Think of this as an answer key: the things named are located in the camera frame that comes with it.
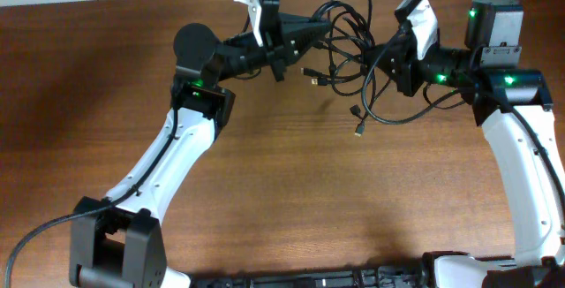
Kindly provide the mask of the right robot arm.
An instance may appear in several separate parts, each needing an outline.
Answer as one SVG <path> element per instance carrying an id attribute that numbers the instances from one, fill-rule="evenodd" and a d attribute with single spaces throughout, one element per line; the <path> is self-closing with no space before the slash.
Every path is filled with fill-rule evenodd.
<path id="1" fill-rule="evenodd" d="M 564 284 L 564 169 L 555 141 L 553 100 L 543 74 L 522 69 L 524 8 L 517 0 L 473 0 L 464 46 L 442 47 L 428 0 L 403 0 L 399 27 L 364 54 L 404 95 L 448 87 L 472 107 L 493 151 L 515 232 L 512 257 L 481 260 L 429 252 L 417 266 L 381 267 L 381 282 L 407 287 L 561 287 Z"/>

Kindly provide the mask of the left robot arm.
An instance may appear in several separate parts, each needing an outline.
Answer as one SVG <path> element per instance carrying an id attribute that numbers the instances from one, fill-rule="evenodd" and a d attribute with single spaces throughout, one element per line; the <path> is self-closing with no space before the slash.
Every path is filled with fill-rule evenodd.
<path id="1" fill-rule="evenodd" d="M 277 13 L 260 31 L 220 41 L 200 23 L 182 27 L 170 109 L 161 131 L 133 169 L 101 200 L 82 198 L 72 222 L 69 282 L 74 287 L 188 287 L 190 277 L 167 262 L 162 222 L 191 167 L 229 121 L 233 92 L 223 80 L 272 66 L 283 80 L 330 29 L 326 19 Z"/>

